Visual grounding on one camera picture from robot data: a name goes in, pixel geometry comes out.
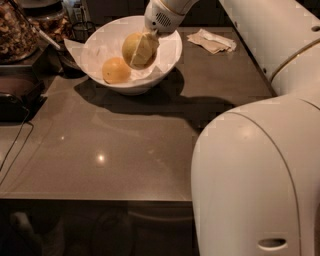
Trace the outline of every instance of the dark countertop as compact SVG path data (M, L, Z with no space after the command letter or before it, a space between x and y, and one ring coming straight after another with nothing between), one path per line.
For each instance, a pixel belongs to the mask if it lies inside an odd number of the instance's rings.
M190 202L201 130L234 106L272 96L232 28L205 28L238 43L216 55L187 42L198 29L179 29L178 65L140 96L56 76L0 173L1 198ZM0 125L1 161L19 128Z

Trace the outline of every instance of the round food item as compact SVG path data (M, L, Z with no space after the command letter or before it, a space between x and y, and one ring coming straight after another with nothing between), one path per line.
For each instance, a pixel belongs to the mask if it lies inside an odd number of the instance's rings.
M122 45L122 56L133 69L149 67L155 60L159 47L158 38L150 32L130 34Z
M102 76L109 84L125 83L131 75L131 68L123 58L113 57L103 63Z

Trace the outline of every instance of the gray table surface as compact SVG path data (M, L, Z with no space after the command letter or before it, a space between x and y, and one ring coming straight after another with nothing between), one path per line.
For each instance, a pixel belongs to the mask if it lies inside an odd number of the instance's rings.
M205 28L238 44L215 55L187 42L198 29L179 28L178 65L140 96L56 76L4 164L0 197L190 202L201 130L234 106L272 97L232 28ZM1 123L0 162L19 128Z

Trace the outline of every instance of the white bowl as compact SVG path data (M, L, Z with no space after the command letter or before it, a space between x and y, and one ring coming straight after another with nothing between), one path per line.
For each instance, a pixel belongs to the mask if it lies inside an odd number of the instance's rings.
M137 95L148 91L166 77L179 61L182 53L182 41L177 31L161 36L157 57L150 67L143 70L132 69L126 83L106 83L102 78L103 63L112 57L122 57L121 48L126 37L134 32L142 32L143 28L144 16L129 16L107 23L81 46L78 57L72 54L70 40L65 43L77 64L94 81L121 94Z

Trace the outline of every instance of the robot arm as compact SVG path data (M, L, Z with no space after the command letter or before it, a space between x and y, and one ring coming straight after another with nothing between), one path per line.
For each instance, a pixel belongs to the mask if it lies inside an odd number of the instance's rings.
M146 26L172 32L195 2L151 0ZM199 136L191 182L201 256L316 255L320 21L295 0L220 2L281 97L224 113Z
M151 0L145 12L145 26L159 33L172 33L199 0Z

